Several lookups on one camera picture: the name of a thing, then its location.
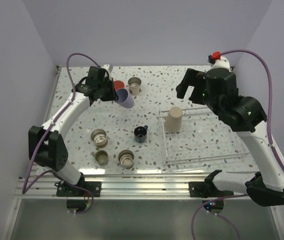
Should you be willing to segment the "steel cup front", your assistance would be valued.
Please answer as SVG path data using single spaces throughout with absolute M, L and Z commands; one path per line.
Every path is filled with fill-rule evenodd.
M 118 162 L 121 167 L 130 169 L 134 166 L 134 154 L 130 150 L 123 150 L 118 155 Z

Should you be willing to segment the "beige plastic cup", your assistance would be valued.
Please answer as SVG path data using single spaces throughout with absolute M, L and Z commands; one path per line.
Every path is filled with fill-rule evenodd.
M 174 106 L 172 107 L 167 115 L 165 120 L 165 129 L 170 133 L 179 132 L 182 125 L 182 109 Z

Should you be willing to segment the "cream metal cup brown band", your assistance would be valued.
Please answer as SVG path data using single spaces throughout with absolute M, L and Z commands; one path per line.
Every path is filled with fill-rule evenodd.
M 136 96 L 141 91 L 141 80 L 138 77 L 131 77 L 128 80 L 129 92 L 131 95 Z

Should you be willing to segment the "lilac plastic cup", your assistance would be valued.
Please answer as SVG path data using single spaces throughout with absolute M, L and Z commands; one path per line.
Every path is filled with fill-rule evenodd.
M 125 88 L 120 88 L 116 91 L 118 99 L 115 100 L 120 106 L 131 109 L 134 106 L 134 99 Z

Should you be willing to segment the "clear acrylic dish rack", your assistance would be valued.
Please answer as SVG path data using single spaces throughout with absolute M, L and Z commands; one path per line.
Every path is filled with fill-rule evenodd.
M 161 110 L 158 115 L 165 165 L 241 159 L 250 155 L 240 137 L 219 121 L 209 108 L 183 109 L 181 128 L 176 133 L 169 132 L 164 126 L 168 113 Z

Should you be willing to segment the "steel cup brown base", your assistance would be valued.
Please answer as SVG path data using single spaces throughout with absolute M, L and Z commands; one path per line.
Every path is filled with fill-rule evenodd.
M 108 137 L 103 129 L 96 129 L 91 133 L 91 140 L 95 146 L 104 148 L 108 144 Z

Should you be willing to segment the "dark blue mug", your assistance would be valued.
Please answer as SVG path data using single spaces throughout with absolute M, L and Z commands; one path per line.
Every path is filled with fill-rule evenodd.
M 138 126 L 134 129 L 134 140 L 137 143 L 144 143 L 147 139 L 148 126 Z

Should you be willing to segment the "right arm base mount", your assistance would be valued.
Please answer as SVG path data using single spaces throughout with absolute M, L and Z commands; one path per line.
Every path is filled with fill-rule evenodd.
M 191 198 L 202 198 L 204 199 L 202 202 L 206 202 L 208 198 L 221 198 L 221 197 L 228 197 L 233 196 L 234 192 L 232 191 L 220 191 L 218 190 L 215 185 L 213 184 L 213 179 L 217 176 L 222 170 L 215 170 L 210 173 L 204 181 L 190 181 L 188 183 L 189 194 Z M 224 201 L 223 200 L 216 200 L 210 203 L 207 203 L 204 206 L 205 210 L 212 212 L 212 213 L 220 213 L 224 208 Z

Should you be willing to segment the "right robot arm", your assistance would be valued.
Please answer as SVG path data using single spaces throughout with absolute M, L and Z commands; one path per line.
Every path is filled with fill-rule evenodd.
M 258 166 L 256 173 L 229 173 L 215 170 L 204 180 L 201 196 L 207 198 L 222 192 L 247 194 L 263 207 L 284 205 L 284 159 L 267 132 L 267 115 L 260 102 L 239 95 L 236 75 L 224 57 L 214 60 L 208 72 L 188 68 L 176 87 L 177 98 L 207 106 L 244 142 Z

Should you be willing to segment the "aluminium rail frame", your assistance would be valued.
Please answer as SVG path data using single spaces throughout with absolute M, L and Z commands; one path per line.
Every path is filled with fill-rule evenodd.
M 252 174 L 257 166 L 243 158 L 204 160 L 192 164 L 168 164 L 163 160 L 160 111 L 172 107 L 200 108 L 177 99 L 175 87 L 185 66 L 116 66 L 113 76 L 126 82 L 139 77 L 142 91 L 134 97 L 132 109 L 114 103 L 97 102 L 85 111 L 69 130 L 65 143 L 70 163 L 87 181 L 102 183 L 90 211 L 72 214 L 66 197 L 57 197 L 57 180 L 50 174 L 22 194 L 22 182 L 15 191 L 14 208 L 3 236 L 6 240 L 277 240 L 279 234 L 272 209 L 260 207 L 247 197 L 227 199 L 220 216 L 201 210 L 192 215 L 201 199 L 190 197 L 188 183 L 201 182 L 214 170 Z M 134 140 L 134 129 L 148 126 L 144 143 Z M 103 129 L 108 144 L 99 148 L 91 133 Z M 98 165 L 91 152 L 104 150 L 107 165 Z M 134 166 L 120 166 L 123 150 L 134 154 Z

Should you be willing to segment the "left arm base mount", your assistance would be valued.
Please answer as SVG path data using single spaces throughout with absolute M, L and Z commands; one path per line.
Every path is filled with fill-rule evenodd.
M 100 197 L 102 189 L 100 181 L 86 181 L 83 175 L 77 184 L 59 180 L 54 186 L 57 188 L 56 196 L 67 198 L 67 210 L 74 215 L 89 211 L 94 204 L 94 198 Z

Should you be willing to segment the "small steel mug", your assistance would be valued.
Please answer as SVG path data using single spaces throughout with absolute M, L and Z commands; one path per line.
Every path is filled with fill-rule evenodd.
M 91 155 L 94 157 L 95 161 L 100 166 L 107 165 L 109 162 L 109 155 L 105 150 L 99 150 L 97 152 L 91 152 Z

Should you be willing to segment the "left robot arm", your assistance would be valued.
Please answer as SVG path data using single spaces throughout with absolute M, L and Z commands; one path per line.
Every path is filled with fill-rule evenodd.
M 47 168 L 68 182 L 68 191 L 81 196 L 86 185 L 80 180 L 82 173 L 68 161 L 64 138 L 78 117 L 95 101 L 118 99 L 111 78 L 113 67 L 109 64 L 91 66 L 86 77 L 73 86 L 62 107 L 41 126 L 33 126 L 28 133 L 30 161 Z

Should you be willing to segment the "pink plastic cup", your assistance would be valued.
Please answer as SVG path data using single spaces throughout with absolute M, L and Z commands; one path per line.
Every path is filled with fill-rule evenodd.
M 121 80 L 115 80 L 114 81 L 114 88 L 115 90 L 119 90 L 119 89 L 124 89 L 125 88 L 125 83 Z

